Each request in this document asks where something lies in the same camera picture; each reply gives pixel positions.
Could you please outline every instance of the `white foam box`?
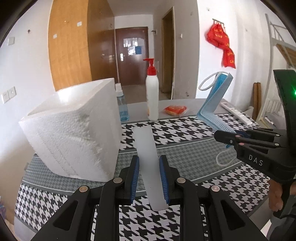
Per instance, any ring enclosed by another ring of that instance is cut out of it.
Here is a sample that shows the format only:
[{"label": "white foam box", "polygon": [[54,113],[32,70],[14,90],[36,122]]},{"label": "white foam box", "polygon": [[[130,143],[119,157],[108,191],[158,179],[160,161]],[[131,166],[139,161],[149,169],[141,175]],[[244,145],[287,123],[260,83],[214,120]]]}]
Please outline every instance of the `white foam box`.
[{"label": "white foam box", "polygon": [[113,78],[57,91],[19,124],[52,172],[99,182],[114,177],[122,128]]}]

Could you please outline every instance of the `red bottle cap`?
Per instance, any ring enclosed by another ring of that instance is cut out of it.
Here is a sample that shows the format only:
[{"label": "red bottle cap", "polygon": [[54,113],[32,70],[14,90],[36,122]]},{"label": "red bottle cap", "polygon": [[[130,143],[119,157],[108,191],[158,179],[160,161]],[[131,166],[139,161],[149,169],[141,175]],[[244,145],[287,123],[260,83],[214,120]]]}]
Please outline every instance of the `red bottle cap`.
[{"label": "red bottle cap", "polygon": [[149,61],[149,68],[147,70],[147,75],[149,76],[154,76],[156,75],[156,69],[155,67],[153,66],[154,64],[154,59],[153,58],[146,58],[146,59],[143,59],[144,61]]}]

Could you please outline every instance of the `table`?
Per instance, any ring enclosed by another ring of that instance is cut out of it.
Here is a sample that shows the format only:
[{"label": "table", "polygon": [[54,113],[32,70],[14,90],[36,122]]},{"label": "table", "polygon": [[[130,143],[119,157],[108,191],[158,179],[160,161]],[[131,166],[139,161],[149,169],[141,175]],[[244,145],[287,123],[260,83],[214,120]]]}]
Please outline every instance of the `table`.
[{"label": "table", "polygon": [[[162,108],[169,103],[189,102],[193,107],[194,103],[199,103],[199,106],[203,104],[200,100],[178,100],[162,101],[159,106]],[[160,116],[163,118],[152,123],[147,121],[144,107],[145,103],[128,106],[131,119],[122,125],[123,135],[115,177],[122,168],[129,166],[131,157],[136,155],[132,128],[151,125],[158,155],[166,155],[170,166],[178,168],[181,176],[204,187],[220,186],[248,216],[255,214],[256,210],[265,203],[268,191],[268,178],[265,175],[239,160],[235,160],[227,168],[216,165],[215,157],[225,149],[225,146],[214,140],[210,127],[195,116],[181,118]],[[236,130],[244,128],[232,114],[224,113],[218,116]],[[231,160],[234,155],[235,151],[230,150],[221,162]],[[56,175],[35,154],[23,177],[17,198],[16,235],[23,241],[30,240],[77,188],[82,185],[93,188],[103,184]],[[96,213],[92,227],[92,240],[95,217]],[[136,200],[133,205],[120,207],[121,240],[178,240],[179,217],[179,206],[172,206],[161,212],[151,210],[143,181],[139,176]],[[208,232],[206,223],[204,232],[205,234]]]}]

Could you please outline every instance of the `human hand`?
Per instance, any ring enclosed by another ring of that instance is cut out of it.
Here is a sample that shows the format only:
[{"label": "human hand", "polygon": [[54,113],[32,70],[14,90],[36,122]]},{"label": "human hand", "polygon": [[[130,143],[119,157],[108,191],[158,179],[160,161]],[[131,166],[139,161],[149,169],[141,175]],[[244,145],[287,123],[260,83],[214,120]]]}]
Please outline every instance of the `human hand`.
[{"label": "human hand", "polygon": [[[268,192],[269,208],[274,212],[282,210],[284,205],[283,200],[281,199],[281,196],[283,194],[282,185],[273,180],[269,180],[268,183],[269,183],[269,192]],[[296,182],[294,182],[291,185],[290,195],[296,195]]]}]

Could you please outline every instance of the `metal screw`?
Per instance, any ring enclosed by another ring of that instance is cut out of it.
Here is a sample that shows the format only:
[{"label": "metal screw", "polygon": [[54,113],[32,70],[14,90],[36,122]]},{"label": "metal screw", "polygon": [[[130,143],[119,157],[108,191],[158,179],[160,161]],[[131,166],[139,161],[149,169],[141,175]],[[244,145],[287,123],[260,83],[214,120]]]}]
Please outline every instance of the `metal screw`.
[{"label": "metal screw", "polygon": [[218,191],[220,191],[220,187],[218,187],[218,186],[216,186],[216,185],[211,186],[211,189],[212,189],[212,191],[214,191],[214,192],[218,192]]},{"label": "metal screw", "polygon": [[114,183],[121,183],[122,182],[122,178],[116,177],[116,178],[113,179],[113,182]]},{"label": "metal screw", "polygon": [[79,191],[80,192],[86,192],[88,190],[88,187],[87,186],[81,186],[80,188],[79,188]]},{"label": "metal screw", "polygon": [[183,178],[183,177],[180,177],[180,178],[177,179],[177,182],[178,183],[185,183],[186,182],[186,179]]}]

